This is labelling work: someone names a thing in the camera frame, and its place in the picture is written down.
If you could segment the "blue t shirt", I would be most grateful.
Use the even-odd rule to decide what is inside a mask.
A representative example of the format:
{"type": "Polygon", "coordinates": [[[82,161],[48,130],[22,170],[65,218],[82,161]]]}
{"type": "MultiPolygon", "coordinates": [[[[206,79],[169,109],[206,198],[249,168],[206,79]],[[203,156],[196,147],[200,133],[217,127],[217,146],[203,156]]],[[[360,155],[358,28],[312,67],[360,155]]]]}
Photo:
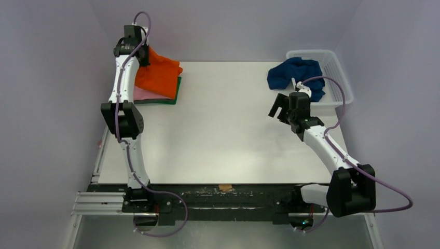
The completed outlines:
{"type": "MultiPolygon", "coordinates": [[[[292,78],[295,79],[295,82],[304,82],[318,76],[323,76],[318,61],[293,57],[271,68],[268,71],[267,83],[271,90],[284,90],[292,82],[292,78]]],[[[311,102],[319,102],[326,95],[323,90],[325,87],[323,78],[310,80],[305,83],[305,86],[311,90],[311,102]]]]}

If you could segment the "orange t shirt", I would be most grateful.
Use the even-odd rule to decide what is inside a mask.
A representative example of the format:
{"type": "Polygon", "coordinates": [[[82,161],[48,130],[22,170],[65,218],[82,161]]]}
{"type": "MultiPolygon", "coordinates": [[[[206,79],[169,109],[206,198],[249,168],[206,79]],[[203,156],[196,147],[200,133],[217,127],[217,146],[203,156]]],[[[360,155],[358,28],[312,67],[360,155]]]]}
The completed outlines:
{"type": "Polygon", "coordinates": [[[149,48],[150,66],[140,67],[135,86],[169,98],[174,98],[177,78],[183,72],[180,62],[158,55],[149,48]]]}

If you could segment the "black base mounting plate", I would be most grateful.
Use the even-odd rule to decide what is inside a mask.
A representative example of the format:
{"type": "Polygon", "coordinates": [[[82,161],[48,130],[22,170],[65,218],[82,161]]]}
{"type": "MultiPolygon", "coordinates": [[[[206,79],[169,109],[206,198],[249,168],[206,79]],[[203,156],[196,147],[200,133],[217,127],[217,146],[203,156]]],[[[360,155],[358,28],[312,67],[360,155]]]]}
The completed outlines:
{"type": "Polygon", "coordinates": [[[124,213],[123,194],[127,185],[90,184],[87,191],[114,193],[121,206],[118,214],[134,216],[135,224],[172,226],[177,221],[272,222],[311,227],[312,211],[324,206],[301,203],[295,190],[303,184],[233,184],[231,192],[220,192],[216,184],[150,184],[153,209],[143,213],[124,213]]]}

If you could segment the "folded pink t shirt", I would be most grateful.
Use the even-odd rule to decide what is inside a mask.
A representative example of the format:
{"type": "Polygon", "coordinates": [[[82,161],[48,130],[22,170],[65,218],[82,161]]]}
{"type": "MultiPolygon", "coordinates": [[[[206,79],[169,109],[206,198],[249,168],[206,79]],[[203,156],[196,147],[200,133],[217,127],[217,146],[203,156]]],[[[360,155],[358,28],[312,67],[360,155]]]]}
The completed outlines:
{"type": "Polygon", "coordinates": [[[165,101],[173,101],[174,99],[153,93],[148,90],[144,90],[142,88],[139,88],[137,86],[134,86],[133,90],[133,99],[135,101],[144,101],[144,100],[165,100],[165,101]]]}

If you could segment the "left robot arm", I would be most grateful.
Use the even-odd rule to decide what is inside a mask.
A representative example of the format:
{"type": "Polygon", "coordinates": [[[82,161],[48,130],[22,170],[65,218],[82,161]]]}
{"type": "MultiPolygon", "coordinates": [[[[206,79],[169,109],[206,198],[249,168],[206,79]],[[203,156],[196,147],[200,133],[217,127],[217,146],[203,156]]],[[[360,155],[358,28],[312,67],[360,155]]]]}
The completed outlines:
{"type": "Polygon", "coordinates": [[[124,36],[113,50],[116,75],[111,95],[100,110],[111,134],[122,149],[127,170],[127,189],[123,194],[124,213],[149,212],[155,198],[146,187],[146,173],[141,148],[144,119],[134,104],[134,86],[138,69],[148,66],[147,30],[132,24],[124,27],[124,36]]]}

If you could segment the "brown tape piece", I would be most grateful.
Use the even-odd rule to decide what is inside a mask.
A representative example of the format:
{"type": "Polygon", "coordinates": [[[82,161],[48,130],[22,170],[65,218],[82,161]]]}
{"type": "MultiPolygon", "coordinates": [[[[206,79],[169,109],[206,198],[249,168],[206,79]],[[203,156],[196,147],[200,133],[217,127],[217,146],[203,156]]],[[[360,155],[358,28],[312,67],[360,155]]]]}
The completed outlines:
{"type": "Polygon", "coordinates": [[[232,184],[219,184],[218,188],[220,192],[231,192],[234,190],[232,184]]]}

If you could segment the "aluminium table frame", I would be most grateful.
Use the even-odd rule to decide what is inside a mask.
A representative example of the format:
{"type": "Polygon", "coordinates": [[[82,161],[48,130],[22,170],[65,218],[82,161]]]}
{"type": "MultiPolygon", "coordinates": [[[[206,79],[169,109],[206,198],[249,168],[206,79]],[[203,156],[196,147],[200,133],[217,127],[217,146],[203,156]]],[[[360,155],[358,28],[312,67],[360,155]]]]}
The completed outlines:
{"type": "Polygon", "coordinates": [[[175,106],[102,105],[94,177],[73,215],[125,215],[136,226],[177,221],[272,222],[376,206],[375,171],[331,137],[300,79],[271,90],[270,62],[184,62],[175,106]]]}

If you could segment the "white plastic basket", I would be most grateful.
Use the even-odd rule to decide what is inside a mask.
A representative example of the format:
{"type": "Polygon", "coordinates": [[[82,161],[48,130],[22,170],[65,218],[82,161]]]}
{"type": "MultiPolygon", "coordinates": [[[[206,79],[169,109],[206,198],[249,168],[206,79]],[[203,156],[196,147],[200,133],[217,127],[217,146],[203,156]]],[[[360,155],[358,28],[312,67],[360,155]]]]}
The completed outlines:
{"type": "Polygon", "coordinates": [[[286,53],[286,58],[302,58],[303,60],[314,60],[319,63],[322,75],[336,80],[341,86],[338,88],[331,80],[324,79],[325,95],[318,102],[311,103],[316,109],[334,109],[343,105],[343,97],[346,104],[353,101],[353,93],[349,82],[344,74],[336,54],[325,49],[291,50],[286,53]]]}

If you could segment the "folded green t shirt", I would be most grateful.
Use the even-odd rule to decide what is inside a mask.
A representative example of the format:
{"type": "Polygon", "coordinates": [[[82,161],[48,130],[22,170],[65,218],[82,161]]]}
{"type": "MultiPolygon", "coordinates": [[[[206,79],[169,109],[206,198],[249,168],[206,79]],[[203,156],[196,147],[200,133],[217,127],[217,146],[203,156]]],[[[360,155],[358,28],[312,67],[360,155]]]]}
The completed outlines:
{"type": "Polygon", "coordinates": [[[135,101],[135,104],[166,104],[166,105],[175,105],[177,103],[177,98],[178,98],[178,93],[179,93],[179,89],[180,89],[180,85],[181,85],[181,80],[182,78],[179,76],[177,78],[177,89],[176,89],[176,93],[175,93],[175,97],[172,98],[174,99],[173,101],[165,101],[165,100],[144,100],[144,101],[135,101]]]}

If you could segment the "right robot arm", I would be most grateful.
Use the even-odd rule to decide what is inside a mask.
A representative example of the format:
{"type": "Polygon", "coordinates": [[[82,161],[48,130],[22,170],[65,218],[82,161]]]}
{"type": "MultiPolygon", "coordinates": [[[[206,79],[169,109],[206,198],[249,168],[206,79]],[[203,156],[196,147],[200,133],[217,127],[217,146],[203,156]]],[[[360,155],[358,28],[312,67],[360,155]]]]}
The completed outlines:
{"type": "Polygon", "coordinates": [[[361,165],[349,156],[329,135],[319,117],[311,116],[307,94],[279,93],[268,114],[291,127],[299,139],[309,146],[332,175],[330,183],[307,183],[291,197],[294,209],[304,211],[311,204],[324,206],[336,217],[373,211],[376,207],[375,170],[361,165]]]}

